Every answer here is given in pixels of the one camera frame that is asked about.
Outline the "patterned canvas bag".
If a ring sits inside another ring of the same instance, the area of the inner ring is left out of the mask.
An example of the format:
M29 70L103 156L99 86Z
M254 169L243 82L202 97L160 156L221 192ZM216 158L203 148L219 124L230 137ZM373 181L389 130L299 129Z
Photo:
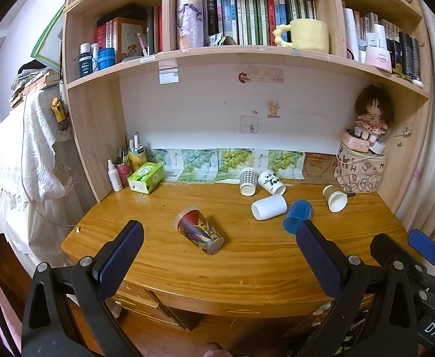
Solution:
M386 156L353 151L340 144L334 178L349 193L376 192L384 172Z

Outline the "yellow toy keychain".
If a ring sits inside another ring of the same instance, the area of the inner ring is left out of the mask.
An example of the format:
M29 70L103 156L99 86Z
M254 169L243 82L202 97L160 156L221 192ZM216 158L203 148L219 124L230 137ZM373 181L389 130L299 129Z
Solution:
M66 112L61 98L53 98L51 102L51 111L54 114L56 122L59 124L59 130L67 130L69 127L68 112Z

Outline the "floral white tumbler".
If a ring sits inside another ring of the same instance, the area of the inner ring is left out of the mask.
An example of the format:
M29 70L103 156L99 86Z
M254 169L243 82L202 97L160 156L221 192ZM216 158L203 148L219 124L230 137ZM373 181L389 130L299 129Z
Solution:
M177 39L179 49L200 48L204 41L202 0L177 0Z

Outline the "brown haired rag doll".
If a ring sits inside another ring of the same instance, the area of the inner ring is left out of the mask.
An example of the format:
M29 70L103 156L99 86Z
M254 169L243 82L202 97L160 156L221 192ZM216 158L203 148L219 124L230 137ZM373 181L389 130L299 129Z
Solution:
M356 99L355 113L355 135L369 143L375 143L395 122L389 93L376 85L361 90Z

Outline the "yellow ceramic mug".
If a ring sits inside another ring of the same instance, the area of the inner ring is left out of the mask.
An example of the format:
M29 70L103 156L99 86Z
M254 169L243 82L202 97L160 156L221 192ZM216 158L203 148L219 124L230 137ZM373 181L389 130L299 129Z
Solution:
M280 47L320 53L330 51L328 27L317 19L294 19L290 24L278 25L272 34Z

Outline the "plain white cup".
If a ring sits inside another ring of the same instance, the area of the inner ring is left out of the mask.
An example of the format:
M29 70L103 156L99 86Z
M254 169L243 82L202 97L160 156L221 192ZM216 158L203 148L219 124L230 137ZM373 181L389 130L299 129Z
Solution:
M275 194L255 201L251 205L251 212L256 220L264 221L284 214L287 211L287 208L287 203L284 197Z

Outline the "wooden bookshelf desk unit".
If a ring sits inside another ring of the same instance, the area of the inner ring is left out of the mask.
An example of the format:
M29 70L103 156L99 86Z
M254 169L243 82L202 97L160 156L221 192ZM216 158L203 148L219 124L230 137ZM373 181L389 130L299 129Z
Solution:
M419 0L315 0L330 33L324 55L275 46L180 50L177 0L68 0L64 27L66 90L76 147L96 205L62 243L72 258L94 255L136 219L145 243L115 295L133 316L190 329L201 314L272 318L309 316L326 302L294 237L277 217L259 222L252 199L231 184L160 184L143 195L114 192L107 162L134 134L158 148L214 146L333 153L367 83L392 94L396 122L378 190L342 212L326 207L322 187L290 181L288 202L306 199L314 222L347 252L369 260L374 235L404 241L396 218L428 124L433 76ZM159 53L81 77L79 46L99 19L135 2L159 7ZM348 60L343 9L374 12L418 39L422 86ZM182 236L176 215L195 206L223 236L213 255Z

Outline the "blue plastic cup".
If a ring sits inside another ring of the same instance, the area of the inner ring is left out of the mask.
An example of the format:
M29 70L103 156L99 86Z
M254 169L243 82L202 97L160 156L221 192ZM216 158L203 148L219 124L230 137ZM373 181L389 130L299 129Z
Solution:
M306 200L295 201L283 220L283 228L289 234L295 234L297 225L311 218L313 207Z

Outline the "green tissue box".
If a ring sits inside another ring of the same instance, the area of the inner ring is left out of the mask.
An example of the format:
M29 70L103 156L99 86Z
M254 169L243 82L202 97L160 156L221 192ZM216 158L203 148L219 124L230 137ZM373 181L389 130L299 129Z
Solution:
M150 194L163 178L161 165L146 162L128 177L128 184L132 191Z

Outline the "white spray bottle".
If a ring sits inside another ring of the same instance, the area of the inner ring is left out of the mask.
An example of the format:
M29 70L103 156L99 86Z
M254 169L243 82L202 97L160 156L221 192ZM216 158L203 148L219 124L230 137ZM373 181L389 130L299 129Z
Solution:
M108 164L108 175L109 175L110 183L112 185L112 190L114 192L119 192L123 189L123 184L121 183L121 178L118 173L118 170L111 159L108 160L107 164Z

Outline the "colourful printed plastic cup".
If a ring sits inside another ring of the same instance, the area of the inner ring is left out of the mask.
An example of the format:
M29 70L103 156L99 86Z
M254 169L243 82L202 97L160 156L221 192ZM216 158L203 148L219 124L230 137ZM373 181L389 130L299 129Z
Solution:
M223 236L195 206L183 209L176 215L176 230L200 248L205 254L215 254L224 243Z

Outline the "pink pen holder cup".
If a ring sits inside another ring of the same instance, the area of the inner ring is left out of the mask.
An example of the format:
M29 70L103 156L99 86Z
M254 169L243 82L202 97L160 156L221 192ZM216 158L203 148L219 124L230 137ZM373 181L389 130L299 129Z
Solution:
M122 186L127 187L128 177L132 174L132 168L130 166L130 163L128 161L123 162L121 164L116 164L115 167L118 171Z

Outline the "dark blue bottle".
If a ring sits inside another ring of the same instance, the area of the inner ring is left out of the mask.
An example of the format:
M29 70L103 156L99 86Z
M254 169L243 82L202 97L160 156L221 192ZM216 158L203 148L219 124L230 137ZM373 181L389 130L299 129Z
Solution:
M87 76L93 72L93 56L90 43L82 43L79 47L79 75Z

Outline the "pink small box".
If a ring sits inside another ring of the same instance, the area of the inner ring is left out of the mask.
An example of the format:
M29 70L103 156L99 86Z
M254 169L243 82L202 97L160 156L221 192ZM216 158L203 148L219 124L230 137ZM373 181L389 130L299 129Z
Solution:
M341 143L352 151L367 153L369 150L369 142L355 136L352 131L345 131L343 133Z

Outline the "pink cosmetic box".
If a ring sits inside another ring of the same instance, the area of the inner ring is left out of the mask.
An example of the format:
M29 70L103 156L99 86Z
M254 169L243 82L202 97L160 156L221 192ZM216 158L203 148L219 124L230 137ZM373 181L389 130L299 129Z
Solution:
M384 48L368 46L366 48L365 64L392 73L390 54Z

